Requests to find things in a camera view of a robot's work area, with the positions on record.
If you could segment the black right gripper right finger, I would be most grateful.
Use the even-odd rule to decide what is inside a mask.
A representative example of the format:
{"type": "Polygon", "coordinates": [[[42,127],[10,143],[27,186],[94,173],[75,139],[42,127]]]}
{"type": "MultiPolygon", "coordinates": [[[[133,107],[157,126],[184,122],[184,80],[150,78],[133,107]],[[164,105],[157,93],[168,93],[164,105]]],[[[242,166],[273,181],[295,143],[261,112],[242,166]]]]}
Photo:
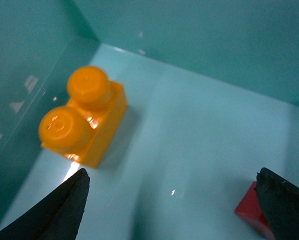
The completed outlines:
{"type": "Polygon", "coordinates": [[[276,240],[299,240],[299,187],[263,167],[256,176],[256,197],[276,240]]]}

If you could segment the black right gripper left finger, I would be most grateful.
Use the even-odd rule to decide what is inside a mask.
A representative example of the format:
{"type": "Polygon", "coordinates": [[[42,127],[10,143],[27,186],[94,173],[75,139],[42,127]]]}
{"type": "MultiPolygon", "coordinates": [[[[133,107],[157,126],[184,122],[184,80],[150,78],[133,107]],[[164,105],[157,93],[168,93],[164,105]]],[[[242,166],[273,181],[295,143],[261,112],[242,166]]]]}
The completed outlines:
{"type": "Polygon", "coordinates": [[[90,177],[81,168],[11,224],[0,240],[74,240],[85,211],[90,177]]]}

